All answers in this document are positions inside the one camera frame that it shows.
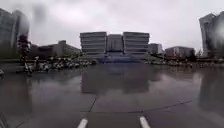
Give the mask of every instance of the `high-rise building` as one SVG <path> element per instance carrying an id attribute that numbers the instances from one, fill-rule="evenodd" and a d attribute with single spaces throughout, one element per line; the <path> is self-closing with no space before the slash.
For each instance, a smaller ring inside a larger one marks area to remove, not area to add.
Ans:
<path id="1" fill-rule="evenodd" d="M 80 33 L 82 52 L 85 55 L 104 55 L 106 53 L 106 32 Z"/>
<path id="2" fill-rule="evenodd" d="M 0 9 L 0 58 L 17 56 L 17 40 L 20 35 L 28 37 L 29 23 L 20 11 L 9 13 Z"/>
<path id="3" fill-rule="evenodd" d="M 147 54 L 149 37 L 149 33 L 124 32 L 124 53 L 127 55 Z"/>
<path id="4" fill-rule="evenodd" d="M 203 55 L 224 57 L 224 12 L 208 14 L 199 19 L 203 42 Z"/>
<path id="5" fill-rule="evenodd" d="M 11 13 L 0 9 L 0 58 L 10 58 L 13 49 L 10 45 L 15 19 Z"/>
<path id="6" fill-rule="evenodd" d="M 150 43 L 148 45 L 148 53 L 149 54 L 162 54 L 163 53 L 162 44 Z"/>

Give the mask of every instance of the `cloud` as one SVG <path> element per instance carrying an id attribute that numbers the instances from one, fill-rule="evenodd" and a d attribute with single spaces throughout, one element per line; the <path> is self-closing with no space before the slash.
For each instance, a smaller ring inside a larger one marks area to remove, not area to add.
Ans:
<path id="1" fill-rule="evenodd" d="M 85 31 L 143 31 L 165 48 L 201 49 L 198 19 L 224 10 L 222 0 L 0 0 L 8 11 L 21 9 L 30 19 L 30 40 L 52 44 L 65 39 L 80 47 Z"/>

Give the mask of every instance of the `road marking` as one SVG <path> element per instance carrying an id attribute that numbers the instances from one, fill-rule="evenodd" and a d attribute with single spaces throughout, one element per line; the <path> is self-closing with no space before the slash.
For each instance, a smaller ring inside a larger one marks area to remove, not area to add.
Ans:
<path id="1" fill-rule="evenodd" d="M 78 128 L 86 128 L 87 123 L 88 123 L 88 120 L 85 119 L 85 118 L 83 118 L 83 119 L 80 121 Z"/>
<path id="2" fill-rule="evenodd" d="M 149 126 L 148 121 L 146 120 L 146 118 L 145 118 L 144 116 L 141 116 L 141 117 L 140 117 L 140 123 L 141 123 L 141 125 L 142 125 L 142 128 L 151 128 L 151 127 Z"/>

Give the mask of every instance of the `large government building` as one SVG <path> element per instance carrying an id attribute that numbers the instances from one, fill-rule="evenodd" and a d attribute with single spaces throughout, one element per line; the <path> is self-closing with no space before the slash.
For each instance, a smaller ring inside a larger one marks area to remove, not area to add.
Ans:
<path id="1" fill-rule="evenodd" d="M 90 58 L 108 56 L 130 56 L 144 58 L 148 51 L 149 33 L 123 32 L 123 34 L 107 34 L 107 32 L 80 33 L 82 52 Z"/>

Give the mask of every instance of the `tall building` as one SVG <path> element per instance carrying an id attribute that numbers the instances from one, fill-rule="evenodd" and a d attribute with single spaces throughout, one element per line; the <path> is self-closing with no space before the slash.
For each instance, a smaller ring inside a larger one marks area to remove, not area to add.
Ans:
<path id="1" fill-rule="evenodd" d="M 17 10 L 9 13 L 0 9 L 0 58 L 18 56 L 17 40 L 20 35 L 28 37 L 28 33 L 28 19 L 22 12 Z"/>
<path id="2" fill-rule="evenodd" d="M 224 57 L 224 12 L 208 14 L 199 19 L 203 42 L 203 56 Z"/>
<path id="3" fill-rule="evenodd" d="M 0 9 L 0 58 L 9 58 L 12 49 L 10 47 L 15 20 L 11 13 Z"/>
<path id="4" fill-rule="evenodd" d="M 107 53 L 123 53 L 124 44 L 122 35 L 110 34 L 107 37 Z"/>
<path id="5" fill-rule="evenodd" d="M 85 55 L 104 55 L 106 53 L 106 32 L 80 33 L 82 52 Z"/>
<path id="6" fill-rule="evenodd" d="M 149 54 L 162 54 L 162 44 L 150 43 L 148 45 L 148 53 Z"/>
<path id="7" fill-rule="evenodd" d="M 175 46 L 165 49 L 165 55 L 173 58 L 186 58 L 195 54 L 194 48 Z"/>
<path id="8" fill-rule="evenodd" d="M 149 37 L 149 33 L 124 32 L 124 53 L 127 55 L 147 54 Z"/>

